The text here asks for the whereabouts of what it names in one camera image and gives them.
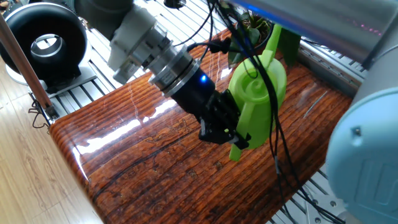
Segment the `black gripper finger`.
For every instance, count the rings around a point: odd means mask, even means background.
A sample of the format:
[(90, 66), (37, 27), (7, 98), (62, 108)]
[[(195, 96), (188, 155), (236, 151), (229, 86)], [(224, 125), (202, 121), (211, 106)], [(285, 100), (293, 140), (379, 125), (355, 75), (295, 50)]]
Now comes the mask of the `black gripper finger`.
[(218, 93), (215, 101), (215, 112), (223, 126), (229, 131), (235, 131), (238, 125), (240, 110), (229, 90)]
[(200, 132), (199, 139), (206, 142), (212, 142), (215, 144), (222, 145), (226, 142), (234, 144), (238, 149), (243, 150), (249, 147), (249, 140), (251, 135), (246, 134), (246, 137), (242, 137), (235, 129), (230, 131), (226, 128), (221, 128), (215, 124), (211, 124), (209, 121), (200, 119)]

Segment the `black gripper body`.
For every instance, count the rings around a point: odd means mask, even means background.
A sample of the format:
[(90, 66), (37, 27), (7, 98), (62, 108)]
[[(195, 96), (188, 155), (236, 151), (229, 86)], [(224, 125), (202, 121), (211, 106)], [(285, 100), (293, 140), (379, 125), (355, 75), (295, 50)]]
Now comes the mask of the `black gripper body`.
[(208, 106), (219, 95), (215, 83), (199, 68), (171, 98), (185, 112), (196, 118), (207, 118), (210, 114)]

